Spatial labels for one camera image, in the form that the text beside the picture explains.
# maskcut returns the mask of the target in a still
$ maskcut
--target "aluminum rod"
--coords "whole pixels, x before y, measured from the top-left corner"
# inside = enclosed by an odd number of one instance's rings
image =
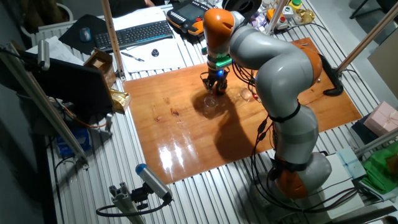
[[[274,32],[274,28],[279,20],[279,15],[282,14],[282,10],[287,4],[287,0],[280,0],[278,3],[278,6],[275,9],[274,16],[272,16],[271,21],[269,24],[266,26],[265,34],[266,35],[271,35]]]
[[[357,157],[362,156],[363,154],[369,152],[370,150],[383,145],[391,140],[394,140],[398,136],[398,128],[390,131],[387,134],[382,135],[381,137],[367,143],[366,145],[362,146],[358,150],[355,151],[355,155]]]
[[[126,76],[124,74],[124,67],[122,57],[120,55],[120,48],[118,38],[116,37],[116,31],[114,30],[111,7],[109,6],[108,0],[101,0],[102,10],[104,12],[106,28],[108,28],[109,38],[111,39],[111,45],[113,49],[113,55],[116,60],[116,65],[118,66],[119,76],[122,81],[126,81]]]
[[[369,43],[379,35],[387,24],[398,15],[398,2],[384,16],[384,18],[372,29],[372,31],[356,46],[356,48],[343,60],[337,67],[336,72],[341,76],[341,72],[369,45]]]
[[[9,44],[6,49],[14,54],[18,54],[11,44]],[[65,122],[63,122],[61,116],[50,104],[49,99],[45,95],[43,89],[37,83],[33,74],[27,72],[20,59],[16,58],[15,56],[2,52],[0,53],[0,59],[15,76],[17,81],[22,85],[29,96],[33,99],[35,104],[43,112],[44,116],[50,121],[52,126],[57,130],[61,137],[64,138],[65,142],[71,148],[73,153],[75,153],[79,159],[86,161],[86,153],[81,148],[79,142],[69,130],[68,126],[65,124]]]

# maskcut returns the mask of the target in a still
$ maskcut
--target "person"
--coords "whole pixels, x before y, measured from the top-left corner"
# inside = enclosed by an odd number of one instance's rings
[[[112,17],[120,17],[137,9],[164,5],[164,0],[109,0]]]

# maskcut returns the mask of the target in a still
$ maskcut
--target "pink box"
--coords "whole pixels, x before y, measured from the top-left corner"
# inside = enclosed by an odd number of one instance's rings
[[[398,128],[398,111],[383,101],[363,124],[377,136],[382,136]]]

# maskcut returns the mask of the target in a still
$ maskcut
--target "blue cap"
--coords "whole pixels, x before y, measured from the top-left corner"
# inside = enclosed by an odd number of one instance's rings
[[[138,164],[136,166],[136,173],[139,175],[147,166],[147,164]]]

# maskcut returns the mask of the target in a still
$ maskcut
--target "chair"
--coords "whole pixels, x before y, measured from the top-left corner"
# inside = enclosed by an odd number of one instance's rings
[[[363,15],[366,15],[366,14],[369,14],[369,13],[372,13],[372,12],[376,12],[378,10],[382,10],[384,13],[387,13],[394,6],[394,4],[397,3],[397,0],[376,0],[377,3],[380,5],[380,8],[373,9],[373,10],[370,10],[368,12],[364,12],[364,13],[360,13],[360,14],[356,15],[356,13],[367,3],[367,1],[368,0],[364,0],[362,2],[362,4],[357,9],[355,9],[354,13],[352,13],[352,15],[349,18],[350,19],[355,19],[355,18],[357,18],[359,16],[363,16]]]

